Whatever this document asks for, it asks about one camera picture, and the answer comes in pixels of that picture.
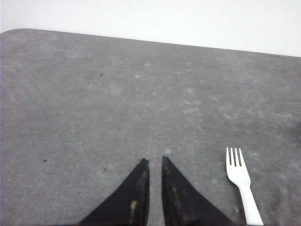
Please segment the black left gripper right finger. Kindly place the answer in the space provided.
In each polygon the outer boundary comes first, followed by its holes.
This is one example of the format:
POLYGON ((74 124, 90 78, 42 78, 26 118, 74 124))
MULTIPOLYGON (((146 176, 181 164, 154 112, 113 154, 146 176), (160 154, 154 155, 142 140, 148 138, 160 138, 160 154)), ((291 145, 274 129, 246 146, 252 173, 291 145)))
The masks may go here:
POLYGON ((166 226, 232 226, 234 223, 200 194, 172 161, 162 157, 162 205, 166 226))

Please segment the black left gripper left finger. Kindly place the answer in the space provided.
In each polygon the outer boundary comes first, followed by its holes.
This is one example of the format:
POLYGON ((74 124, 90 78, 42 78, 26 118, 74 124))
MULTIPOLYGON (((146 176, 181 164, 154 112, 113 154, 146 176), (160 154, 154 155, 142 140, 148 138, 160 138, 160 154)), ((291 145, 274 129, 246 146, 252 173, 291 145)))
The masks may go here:
POLYGON ((150 205, 149 161, 141 161, 80 226, 146 226, 150 205))

